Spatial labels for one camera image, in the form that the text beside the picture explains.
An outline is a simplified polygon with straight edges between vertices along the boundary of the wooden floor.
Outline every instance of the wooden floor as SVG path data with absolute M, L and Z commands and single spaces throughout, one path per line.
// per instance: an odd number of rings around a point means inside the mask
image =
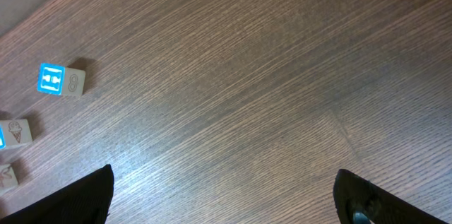
M 337 223 L 340 168 L 452 222 L 452 0 L 49 0 L 0 78 L 4 215 L 111 163 L 108 223 Z

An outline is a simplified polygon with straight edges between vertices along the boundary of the wooden table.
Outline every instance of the wooden table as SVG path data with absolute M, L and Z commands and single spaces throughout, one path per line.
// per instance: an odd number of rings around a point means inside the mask
M 15 212 L 107 163 L 108 223 L 337 223 L 347 168 L 452 222 L 452 0 L 49 0 L 0 39 Z M 40 64 L 87 72 L 36 91 Z

